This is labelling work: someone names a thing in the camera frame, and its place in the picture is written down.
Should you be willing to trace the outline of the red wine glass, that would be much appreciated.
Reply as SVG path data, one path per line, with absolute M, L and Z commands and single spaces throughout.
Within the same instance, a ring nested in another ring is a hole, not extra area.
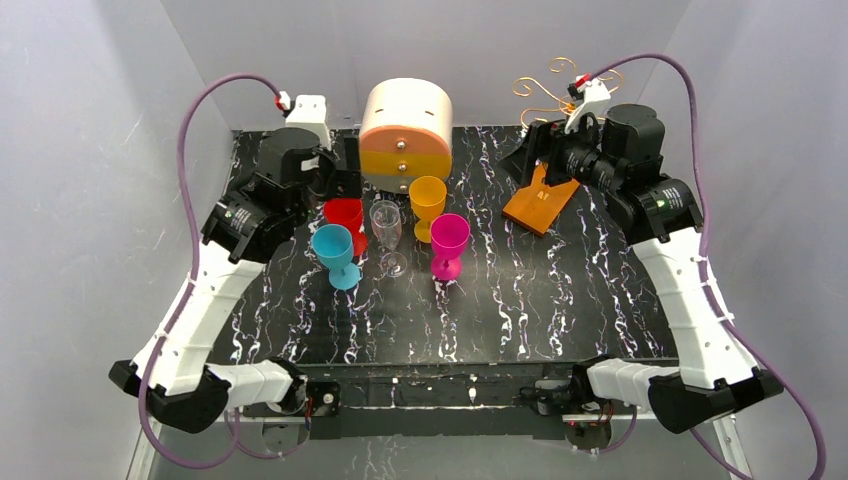
M 353 255 L 361 256 L 367 248 L 364 233 L 364 207 L 361 199 L 338 198 L 324 204 L 324 215 L 328 223 L 345 227 L 353 239 Z

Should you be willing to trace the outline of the clear wine glass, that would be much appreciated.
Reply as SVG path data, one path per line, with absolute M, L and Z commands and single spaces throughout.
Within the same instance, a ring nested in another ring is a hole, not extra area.
M 399 207 L 389 200 L 376 201 L 369 210 L 372 232 L 385 250 L 380 259 L 383 273 L 391 278 L 402 276 L 408 266 L 406 257 L 397 251 L 402 237 L 402 218 Z

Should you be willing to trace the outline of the blue wine glass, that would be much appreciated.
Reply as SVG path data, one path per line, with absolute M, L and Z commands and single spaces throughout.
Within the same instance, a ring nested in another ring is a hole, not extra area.
M 361 280 L 360 268 L 353 262 L 352 234 L 338 224 L 318 228 L 310 239 L 318 261 L 328 270 L 328 279 L 337 290 L 350 290 Z

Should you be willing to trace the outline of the yellow wine glass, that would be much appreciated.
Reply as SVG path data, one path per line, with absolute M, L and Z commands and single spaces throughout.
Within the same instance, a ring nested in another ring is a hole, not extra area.
M 444 211 L 447 187 L 438 177 L 422 176 L 412 182 L 408 195 L 412 211 L 418 218 L 414 227 L 416 239 L 430 243 L 431 225 Z

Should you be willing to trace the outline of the magenta wine glass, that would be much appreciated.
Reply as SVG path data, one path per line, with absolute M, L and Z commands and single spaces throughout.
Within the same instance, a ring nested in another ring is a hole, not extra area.
M 431 273 L 439 281 L 456 280 L 462 272 L 461 256 L 470 238 L 468 221 L 455 213 L 437 217 L 431 225 L 434 257 Z

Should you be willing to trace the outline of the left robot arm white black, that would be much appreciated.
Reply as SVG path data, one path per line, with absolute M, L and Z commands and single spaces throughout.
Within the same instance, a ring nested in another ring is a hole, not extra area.
M 317 205 L 362 195 L 358 139 L 343 138 L 344 165 L 306 129 L 263 136 L 252 174 L 219 198 L 199 234 L 191 267 L 159 330 L 108 377 L 145 401 L 160 423 L 199 433 L 226 411 L 266 404 L 299 416 L 310 403 L 308 377 L 292 362 L 218 365 L 208 358 L 236 304 L 277 249 L 306 224 Z

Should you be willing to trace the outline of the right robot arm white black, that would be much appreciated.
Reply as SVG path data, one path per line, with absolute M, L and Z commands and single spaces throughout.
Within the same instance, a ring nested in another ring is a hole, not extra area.
M 690 187 L 662 170 L 665 127 L 639 104 L 612 107 L 604 120 L 536 121 L 500 165 L 522 186 L 576 181 L 604 197 L 609 216 L 646 269 L 672 332 L 678 365 L 634 363 L 608 355 L 577 363 L 569 383 L 543 391 L 551 405 L 620 401 L 654 413 L 679 434 L 737 413 L 784 388 L 725 328 L 727 314 L 699 247 L 706 226 Z

